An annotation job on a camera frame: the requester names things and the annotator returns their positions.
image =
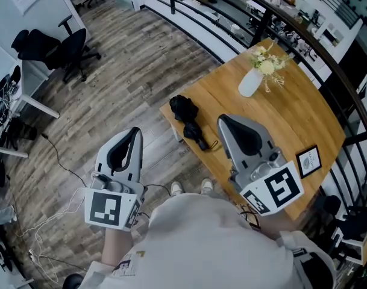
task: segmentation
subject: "desk leg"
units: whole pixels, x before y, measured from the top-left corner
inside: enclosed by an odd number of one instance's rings
[[[0,147],[0,153],[13,155],[15,157],[28,158],[28,153]]]
[[[26,94],[22,94],[21,99],[27,102],[28,104],[31,104],[33,107],[36,107],[37,109],[44,111],[45,113],[48,113],[50,116],[55,117],[56,119],[60,117],[58,112],[54,111],[53,109],[50,109],[47,106],[44,106],[43,104],[41,104],[40,102],[37,102],[35,99],[31,98],[30,96]]]
[[[178,134],[177,130],[171,125],[172,132],[174,133],[174,137],[177,141],[182,141],[183,138]]]

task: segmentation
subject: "white vase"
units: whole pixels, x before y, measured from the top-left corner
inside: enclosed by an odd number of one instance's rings
[[[238,86],[238,91],[242,96],[252,96],[253,93],[258,89],[263,79],[263,74],[252,68],[246,75],[243,77],[241,83]]]

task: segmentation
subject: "black railing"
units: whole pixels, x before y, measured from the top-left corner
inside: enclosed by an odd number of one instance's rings
[[[329,6],[351,29],[360,16],[344,0],[320,0]]]
[[[249,40],[246,38],[241,40],[235,33],[231,32],[226,26],[219,23],[220,20],[214,20],[210,16],[204,14],[202,11],[198,10],[193,5],[188,4],[186,0],[158,0],[159,2],[167,5],[171,8],[171,13],[175,12],[186,16],[193,22],[197,23],[199,26],[203,27],[209,33],[216,36],[219,40],[225,43],[229,48],[231,48],[235,53],[239,51],[230,43],[230,40],[226,41],[220,35],[217,34],[215,29],[211,29],[209,24],[202,22],[198,18],[194,18],[189,14],[190,11],[195,14],[201,15],[203,18],[210,21],[214,26],[220,28],[226,32],[230,37],[237,41],[244,48],[252,47],[261,40],[272,37],[275,38],[278,44],[285,48],[288,53],[293,53],[294,59],[297,62],[302,62],[320,83],[320,91],[324,91],[329,99],[326,98],[328,104],[334,111],[337,112],[337,119],[340,122],[343,130],[348,134],[347,139],[342,145],[342,150],[336,159],[336,164],[330,170],[331,180],[338,190],[338,195],[343,207],[345,208],[344,219],[351,218],[352,216],[358,215],[362,212],[362,209],[367,207],[367,154],[364,154],[362,145],[367,142],[367,112],[366,109],[357,95],[354,87],[349,82],[347,76],[344,74],[343,70],[339,67],[333,57],[322,47],[322,45],[306,30],[305,26],[297,23],[292,17],[286,14],[283,10],[278,7],[266,2],[265,0],[252,0],[258,3],[261,7],[265,9],[263,15],[259,15],[255,11],[248,11],[242,8],[236,1],[233,0],[218,0],[222,1],[230,6],[240,14],[246,16],[250,28],[245,28],[245,24],[241,21],[236,20],[230,13],[222,10],[220,7],[216,7],[218,4],[211,4],[203,0],[193,0],[205,5],[209,9],[217,12],[220,16],[225,19],[230,20],[232,23],[238,25],[242,31],[246,32],[247,36],[250,36]],[[323,62],[332,71],[333,76],[336,77],[336,82],[342,87],[343,93],[345,92],[350,97],[351,103],[346,104],[347,107],[354,108],[357,111],[360,121],[362,122],[365,131],[361,134],[357,134],[354,129],[353,124],[350,122],[349,111],[347,108],[343,108],[340,102],[337,100],[339,95],[334,95],[330,90],[329,86],[325,84],[322,78],[318,75],[316,70],[309,65],[304,56],[300,54],[297,48],[287,39],[283,34],[281,34],[275,26],[272,24],[272,19],[275,16],[280,19],[283,23],[288,26],[288,30],[298,35],[300,38],[305,40],[305,42],[321,57]],[[357,160],[353,160],[353,156],[357,154]]]

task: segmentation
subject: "white t-shirt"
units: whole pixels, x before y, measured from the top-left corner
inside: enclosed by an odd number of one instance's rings
[[[288,232],[280,244],[253,231],[229,202],[181,194],[154,210],[146,238],[116,270],[93,262],[80,289],[307,288],[293,264],[301,247],[334,271],[302,232]]]

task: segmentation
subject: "framed picture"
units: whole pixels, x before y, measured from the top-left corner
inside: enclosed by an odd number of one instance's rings
[[[302,151],[296,155],[301,179],[321,168],[320,154],[317,146]]]

